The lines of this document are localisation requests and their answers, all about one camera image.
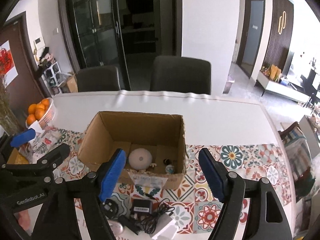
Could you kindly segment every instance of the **bowl of oranges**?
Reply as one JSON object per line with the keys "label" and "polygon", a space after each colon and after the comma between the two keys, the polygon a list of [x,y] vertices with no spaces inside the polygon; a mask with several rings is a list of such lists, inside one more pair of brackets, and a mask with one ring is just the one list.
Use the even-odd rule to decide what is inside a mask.
{"label": "bowl of oranges", "polygon": [[42,99],[37,104],[31,104],[28,108],[28,117],[26,120],[26,127],[29,128],[35,121],[39,122],[40,127],[43,129],[51,122],[56,115],[56,108],[53,104],[52,98]]}

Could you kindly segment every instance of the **striped cloth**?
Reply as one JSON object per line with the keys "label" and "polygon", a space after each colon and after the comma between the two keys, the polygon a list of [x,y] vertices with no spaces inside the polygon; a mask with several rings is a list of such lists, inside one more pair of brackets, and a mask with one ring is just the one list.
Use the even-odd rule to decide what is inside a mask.
{"label": "striped cloth", "polygon": [[306,137],[299,127],[295,127],[285,136],[283,143],[289,159],[293,180],[297,181],[312,165]]}

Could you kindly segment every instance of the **cardboard box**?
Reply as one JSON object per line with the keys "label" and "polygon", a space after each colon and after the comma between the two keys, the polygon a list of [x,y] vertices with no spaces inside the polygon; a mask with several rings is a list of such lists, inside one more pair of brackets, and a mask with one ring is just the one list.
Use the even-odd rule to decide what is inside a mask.
{"label": "cardboard box", "polygon": [[73,74],[71,77],[68,77],[68,79],[60,85],[60,88],[63,93],[78,93],[76,75]]}
{"label": "cardboard box", "polygon": [[28,160],[14,148],[10,154],[7,164],[29,164]]}
{"label": "cardboard box", "polygon": [[[145,187],[177,189],[189,163],[181,115],[130,112],[99,112],[86,130],[78,158],[92,171],[109,161],[117,148],[127,157],[134,149],[145,148],[152,155],[155,168],[135,171],[128,162],[120,183]],[[164,159],[173,161],[175,174],[165,173]]]}
{"label": "cardboard box", "polygon": [[78,93],[78,85],[76,80],[76,75],[72,75],[67,79],[67,87],[70,93]]}

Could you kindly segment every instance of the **floor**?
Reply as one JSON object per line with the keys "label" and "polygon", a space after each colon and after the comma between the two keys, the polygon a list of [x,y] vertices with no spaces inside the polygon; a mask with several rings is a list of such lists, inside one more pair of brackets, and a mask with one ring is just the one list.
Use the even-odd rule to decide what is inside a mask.
{"label": "floor", "polygon": [[230,67],[229,74],[233,77],[235,83],[232,85],[229,94],[224,96],[260,101],[267,109],[278,130],[283,130],[280,123],[300,121],[305,114],[311,114],[310,109],[303,108],[298,103],[279,95],[266,92],[261,97],[262,89],[255,87],[255,81],[249,80],[241,68],[234,63]]}
{"label": "floor", "polygon": [[253,66],[249,65],[247,63],[242,62],[241,67],[247,72],[247,73],[251,73]]}
{"label": "floor", "polygon": [[125,56],[131,90],[149,90],[155,53],[136,53]]}

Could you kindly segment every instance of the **patterned tablecloth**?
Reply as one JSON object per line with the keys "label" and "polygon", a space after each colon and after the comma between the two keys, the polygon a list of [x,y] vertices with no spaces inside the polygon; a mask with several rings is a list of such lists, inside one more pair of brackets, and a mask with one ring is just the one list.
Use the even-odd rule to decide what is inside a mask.
{"label": "patterned tablecloth", "polygon": [[[83,133],[59,130],[62,134],[58,143],[70,145],[70,156],[58,167],[57,176],[65,180],[80,179],[89,172],[89,168],[77,158]],[[130,197],[142,197],[149,193],[158,200],[169,198],[170,205],[175,207],[174,217],[180,227],[180,234],[210,232],[220,214],[222,204],[215,199],[198,163],[198,153],[207,147],[215,160],[222,162],[228,170],[237,172],[242,178],[259,180],[267,177],[272,183],[283,206],[291,202],[291,190],[283,154],[279,147],[268,145],[247,146],[204,146],[187,145],[190,157],[187,174],[180,187],[176,190],[146,188],[135,185],[116,185],[112,199],[119,204],[119,213],[128,214]],[[77,208],[82,209],[78,199]],[[240,217],[240,226],[244,225],[249,209],[249,199],[244,199]]]}

